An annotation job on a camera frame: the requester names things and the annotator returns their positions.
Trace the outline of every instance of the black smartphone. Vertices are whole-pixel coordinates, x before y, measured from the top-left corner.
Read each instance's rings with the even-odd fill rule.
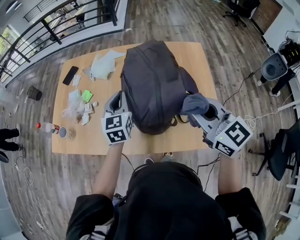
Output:
[[[65,85],[69,85],[77,71],[78,67],[72,66],[62,83]]]

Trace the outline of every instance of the wooden table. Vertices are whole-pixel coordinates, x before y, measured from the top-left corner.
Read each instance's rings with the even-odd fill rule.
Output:
[[[215,86],[210,73],[202,45],[190,42],[166,42],[168,48],[174,54],[178,64],[184,67],[195,80],[199,91],[205,96],[217,99]],[[128,48],[136,45],[126,45],[110,48],[120,53],[126,53]],[[90,154],[106,155],[108,143],[101,128],[101,118],[103,115],[104,104],[108,98],[121,89],[120,73],[125,57],[115,60],[116,70],[111,74],[108,81],[97,79],[95,82],[90,80],[83,72],[78,89],[81,94],[84,90],[89,90],[94,95],[91,102],[98,101],[95,113],[90,114],[90,121],[85,126],[80,123],[72,123],[63,119],[61,112],[68,106],[68,94],[76,88],[70,83],[66,86],[62,83],[65,76],[72,66],[81,69],[88,68],[94,60],[96,54],[105,55],[110,49],[92,52],[77,58],[66,61],[62,67],[60,80],[57,87],[53,123],[75,130],[75,138],[72,140],[60,139],[58,135],[52,135],[52,152],[67,154]],[[207,148],[203,143],[203,131],[193,128],[190,124],[178,123],[175,127],[170,127],[160,135],[146,135],[141,133],[136,127],[133,128],[131,139],[124,144],[125,154],[147,154],[162,153],[171,151],[187,151]]]

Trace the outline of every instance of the black pants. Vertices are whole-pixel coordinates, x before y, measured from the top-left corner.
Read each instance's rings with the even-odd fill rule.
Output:
[[[0,129],[0,148],[6,151],[18,151],[19,145],[15,142],[6,142],[6,139],[18,137],[20,135],[18,129]]]
[[[282,89],[284,87],[284,85],[286,85],[288,83],[288,81],[290,81],[293,77],[295,77],[295,73],[291,69],[288,69],[287,73],[284,74],[282,77],[279,78],[277,84],[272,89],[272,93],[273,94],[277,94],[279,92],[279,90]],[[266,81],[267,81],[267,79],[265,79],[262,76],[261,77],[261,82],[265,83]]]

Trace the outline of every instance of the black trash can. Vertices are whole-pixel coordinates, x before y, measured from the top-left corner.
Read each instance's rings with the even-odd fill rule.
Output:
[[[42,97],[42,92],[39,89],[31,86],[27,91],[27,97],[39,101]]]

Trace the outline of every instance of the white cable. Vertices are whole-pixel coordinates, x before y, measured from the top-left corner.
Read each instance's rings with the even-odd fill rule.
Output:
[[[281,106],[283,106],[284,104],[285,104],[285,102],[289,99],[289,97],[290,96],[288,96],[287,97],[287,99],[283,102],[283,104],[281,105]],[[278,110],[276,111],[276,112],[270,112],[270,113],[268,113],[268,114],[265,114],[265,115],[263,115],[263,116],[261,116],[261,117],[252,117],[252,116],[250,116],[250,115],[246,115],[245,116],[245,118],[244,118],[244,121],[247,123],[247,125],[248,125],[248,127],[251,129],[251,131],[253,131],[253,129],[255,128],[255,126],[256,126],[256,119],[258,119],[258,118],[263,118],[263,117],[265,117],[265,116],[268,116],[268,115],[271,115],[271,114],[276,114],[276,113],[278,113]]]
[[[36,210],[37,210],[37,213],[35,214],[34,219],[35,219],[37,225],[43,230],[43,229],[45,228],[45,227],[43,226],[43,221],[44,221],[48,226],[50,226],[49,223],[46,221],[46,219],[45,219],[43,216],[41,216],[41,214],[40,214],[40,213],[46,214],[46,213],[47,213],[46,208],[45,208],[45,207],[37,200],[37,198],[36,198],[36,196],[35,196],[35,194],[34,194],[34,191],[33,191],[33,189],[32,189],[33,182],[34,182],[32,171],[30,170],[30,168],[25,167],[24,170],[23,170],[23,172],[22,172],[22,171],[19,169],[18,165],[17,165],[17,160],[15,161],[15,167],[16,167],[16,169],[18,170],[18,172],[20,172],[20,173],[24,176],[24,179],[25,179],[25,183],[26,183],[27,189],[28,189],[28,191],[29,191],[29,194],[30,194],[30,196],[31,196],[31,199],[32,199],[32,201],[33,201],[33,204],[34,204],[34,206],[35,206],[35,208],[36,208]],[[30,179],[28,179],[28,178],[26,177],[26,174],[25,174],[26,170],[29,171]],[[58,236],[56,235],[56,233],[54,232],[54,230],[53,230],[52,228],[50,228],[50,229],[53,231],[55,237],[56,237],[57,239],[59,239]]]

